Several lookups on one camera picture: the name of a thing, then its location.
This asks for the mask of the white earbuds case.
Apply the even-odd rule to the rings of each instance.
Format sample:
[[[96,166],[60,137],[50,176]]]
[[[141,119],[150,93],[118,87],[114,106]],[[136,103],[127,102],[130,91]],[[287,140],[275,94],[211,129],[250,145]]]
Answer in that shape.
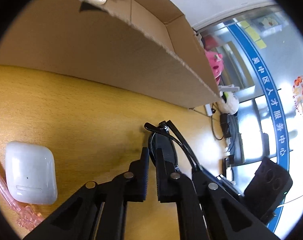
[[[45,146],[8,142],[5,171],[7,188],[16,201],[51,205],[57,200],[54,156]]]

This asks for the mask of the black sunglasses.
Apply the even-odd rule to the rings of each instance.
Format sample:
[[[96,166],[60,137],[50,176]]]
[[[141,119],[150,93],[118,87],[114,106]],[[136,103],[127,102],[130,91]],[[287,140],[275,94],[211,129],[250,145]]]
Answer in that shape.
[[[192,148],[171,120],[160,122],[158,126],[154,126],[151,123],[146,122],[144,124],[144,128],[150,132],[148,138],[148,149],[150,152],[150,159],[154,166],[156,166],[157,149],[161,148],[164,160],[172,163],[175,170],[179,171],[180,168],[175,149],[175,145],[177,145],[188,159],[192,167],[192,172],[203,170],[203,167],[199,163]]]

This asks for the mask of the pink toothbrush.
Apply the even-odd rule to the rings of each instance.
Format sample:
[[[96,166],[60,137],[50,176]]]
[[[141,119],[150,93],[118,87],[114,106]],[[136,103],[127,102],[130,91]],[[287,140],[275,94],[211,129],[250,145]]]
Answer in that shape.
[[[17,213],[17,223],[20,227],[25,228],[28,231],[32,231],[44,220],[41,213],[35,212],[30,205],[18,202],[11,196],[7,184],[1,175],[0,194],[8,206]]]

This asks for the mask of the white phone stand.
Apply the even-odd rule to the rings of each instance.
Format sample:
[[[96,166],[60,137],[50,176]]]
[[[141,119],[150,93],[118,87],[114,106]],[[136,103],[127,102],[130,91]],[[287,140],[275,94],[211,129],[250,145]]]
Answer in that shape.
[[[206,104],[206,105],[204,105],[204,108],[205,108],[207,116],[213,116],[213,114],[216,113],[216,109],[214,108],[213,105]]]

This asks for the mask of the white panda plush toy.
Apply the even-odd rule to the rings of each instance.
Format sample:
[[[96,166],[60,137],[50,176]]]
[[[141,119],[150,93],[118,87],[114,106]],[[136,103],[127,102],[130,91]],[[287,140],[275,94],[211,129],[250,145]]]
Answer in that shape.
[[[224,114],[234,115],[239,109],[239,100],[232,92],[220,92],[220,99],[216,104]]]

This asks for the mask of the pink plush toy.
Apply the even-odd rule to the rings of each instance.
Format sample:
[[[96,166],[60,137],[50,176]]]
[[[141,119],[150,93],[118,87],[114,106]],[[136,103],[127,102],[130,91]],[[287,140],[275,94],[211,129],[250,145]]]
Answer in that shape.
[[[220,53],[208,50],[205,50],[205,56],[207,57],[214,78],[216,80],[216,84],[218,85],[220,82],[220,76],[222,74],[222,71],[224,70],[223,56]]]

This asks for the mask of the open brown cardboard box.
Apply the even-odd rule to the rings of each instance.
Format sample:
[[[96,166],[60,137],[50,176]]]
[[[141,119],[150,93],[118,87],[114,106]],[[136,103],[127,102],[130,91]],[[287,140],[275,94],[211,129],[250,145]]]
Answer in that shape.
[[[194,31],[170,0],[32,0],[0,40],[0,65],[79,77],[184,108],[219,97]]]

